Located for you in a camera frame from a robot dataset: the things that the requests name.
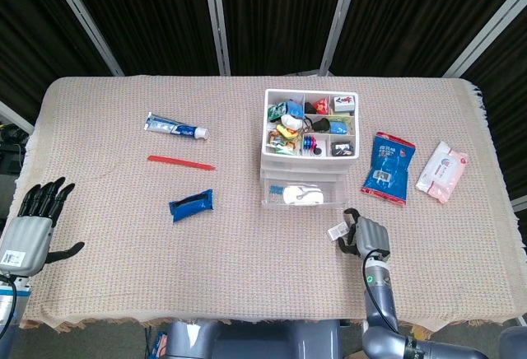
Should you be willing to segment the black grey right robot hand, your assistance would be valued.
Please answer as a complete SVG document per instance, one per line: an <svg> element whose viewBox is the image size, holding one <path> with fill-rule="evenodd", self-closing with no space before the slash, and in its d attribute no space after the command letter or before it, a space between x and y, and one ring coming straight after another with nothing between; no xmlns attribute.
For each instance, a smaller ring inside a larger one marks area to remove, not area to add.
<svg viewBox="0 0 527 359"><path fill-rule="evenodd" d="M349 228L344 237L337 239L343 253L356 255L361 260L373 257L385 261L389 258L389 235L384 226L361 216L351 207L343 211L343 219Z"/></svg>

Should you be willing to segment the black grey left robot hand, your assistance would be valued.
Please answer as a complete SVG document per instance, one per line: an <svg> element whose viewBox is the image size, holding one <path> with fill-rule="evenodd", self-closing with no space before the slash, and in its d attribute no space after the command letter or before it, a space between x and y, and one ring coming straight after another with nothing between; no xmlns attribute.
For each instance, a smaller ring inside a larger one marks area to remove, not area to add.
<svg viewBox="0 0 527 359"><path fill-rule="evenodd" d="M21 202L20 209L2 233L1 274L33 277L46 264L56 263L78 254L85 246L80 241L71 248L52 251L54 228L75 184L65 184L63 177L33 186Z"/></svg>

